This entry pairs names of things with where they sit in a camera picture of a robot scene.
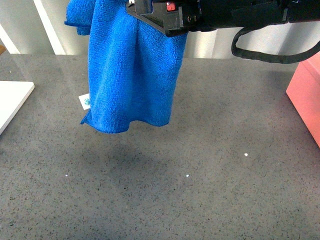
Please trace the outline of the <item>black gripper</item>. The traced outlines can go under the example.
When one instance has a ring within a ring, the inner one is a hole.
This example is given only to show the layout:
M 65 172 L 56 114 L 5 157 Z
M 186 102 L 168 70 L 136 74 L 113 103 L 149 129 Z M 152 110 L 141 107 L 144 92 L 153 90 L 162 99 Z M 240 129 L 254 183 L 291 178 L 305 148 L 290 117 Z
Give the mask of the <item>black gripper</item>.
M 167 37 L 225 28 L 316 22 L 318 0 L 130 0 L 126 12 Z

